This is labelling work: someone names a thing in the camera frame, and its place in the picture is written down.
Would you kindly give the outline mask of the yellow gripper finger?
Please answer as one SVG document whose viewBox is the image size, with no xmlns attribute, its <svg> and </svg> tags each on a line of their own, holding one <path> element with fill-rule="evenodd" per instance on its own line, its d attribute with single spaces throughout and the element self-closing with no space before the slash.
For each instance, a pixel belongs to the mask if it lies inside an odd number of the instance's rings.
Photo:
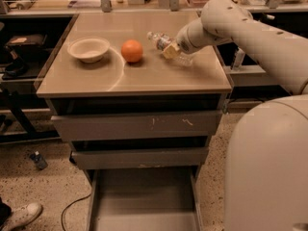
<svg viewBox="0 0 308 231">
<path fill-rule="evenodd" d="M 174 59 L 178 57 L 180 53 L 181 53 L 181 50 L 175 41 L 173 41 L 163 50 L 163 56 L 166 59 Z"/>
</svg>

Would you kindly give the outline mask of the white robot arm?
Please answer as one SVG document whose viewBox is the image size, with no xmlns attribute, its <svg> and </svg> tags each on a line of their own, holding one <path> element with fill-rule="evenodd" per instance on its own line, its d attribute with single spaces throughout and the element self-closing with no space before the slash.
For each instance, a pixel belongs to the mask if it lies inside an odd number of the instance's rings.
<svg viewBox="0 0 308 231">
<path fill-rule="evenodd" d="M 209 0 L 177 34 L 191 54 L 232 41 L 288 96 L 237 123 L 225 163 L 224 231 L 307 231 L 308 39 L 253 19 L 232 0 Z"/>
</svg>

